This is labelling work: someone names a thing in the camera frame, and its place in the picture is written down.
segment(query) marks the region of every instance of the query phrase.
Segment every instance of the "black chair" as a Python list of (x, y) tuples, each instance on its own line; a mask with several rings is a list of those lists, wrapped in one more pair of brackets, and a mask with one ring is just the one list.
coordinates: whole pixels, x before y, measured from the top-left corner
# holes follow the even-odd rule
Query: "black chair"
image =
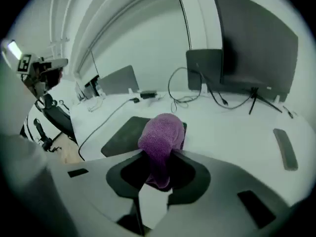
[(57, 101), (53, 100), (50, 94), (44, 95), (43, 100), (44, 108), (39, 107), (39, 100), (35, 102), (36, 108), (44, 114), (49, 122), (77, 144), (70, 116), (57, 106)]

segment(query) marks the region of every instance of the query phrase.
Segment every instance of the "purple cloth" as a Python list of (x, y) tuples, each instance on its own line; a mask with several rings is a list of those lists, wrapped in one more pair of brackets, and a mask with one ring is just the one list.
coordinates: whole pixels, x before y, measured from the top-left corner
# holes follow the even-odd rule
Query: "purple cloth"
[(160, 114), (147, 122), (138, 146), (144, 150), (150, 161), (151, 174), (146, 183), (154, 183), (158, 188), (167, 187), (170, 177), (166, 167), (172, 149), (180, 149), (184, 140), (184, 127), (173, 114)]

